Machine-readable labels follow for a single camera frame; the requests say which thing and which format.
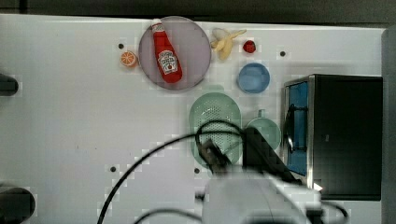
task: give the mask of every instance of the orange slice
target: orange slice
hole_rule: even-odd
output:
[[[135,67],[137,65],[137,57],[131,51],[121,54],[121,63],[127,67]]]

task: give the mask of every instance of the toy banana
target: toy banana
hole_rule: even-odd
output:
[[[244,34],[247,30],[240,30],[230,34],[226,30],[216,28],[213,30],[213,36],[217,39],[210,43],[210,46],[215,52],[219,52],[219,58],[224,61],[230,56],[233,48],[233,39]]]

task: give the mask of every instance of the white table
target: white table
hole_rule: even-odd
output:
[[[134,158],[188,132],[194,99],[220,84],[241,108],[243,124],[266,109],[280,122],[284,82],[313,73],[381,76],[383,29],[214,23],[247,29],[230,59],[212,55],[205,80],[189,91],[166,91],[140,68],[119,63],[118,44],[137,52],[148,20],[0,15],[0,73],[21,82],[15,97],[0,97],[0,181],[28,188],[37,209],[30,223],[95,223],[110,188]],[[242,44],[254,39],[247,57]],[[286,51],[286,57],[279,56]],[[271,74],[269,88],[241,92],[240,68],[259,61]],[[115,165],[116,173],[109,172]],[[105,223],[132,223],[142,209],[179,207],[200,213],[194,192],[207,181],[186,142],[149,159],[115,197]],[[345,202],[350,223],[380,223],[381,202]],[[186,223],[153,217],[150,223]]]

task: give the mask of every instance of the ketchup bottle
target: ketchup bottle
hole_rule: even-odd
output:
[[[154,37],[155,57],[163,80],[167,83],[178,82],[181,80],[183,72],[175,50],[163,29],[163,23],[159,19],[154,19],[151,28]]]

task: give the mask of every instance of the red ball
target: red ball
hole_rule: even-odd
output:
[[[254,51],[256,51],[256,44],[254,44],[252,40],[248,40],[244,44],[244,51],[246,51],[247,53],[253,53]]]

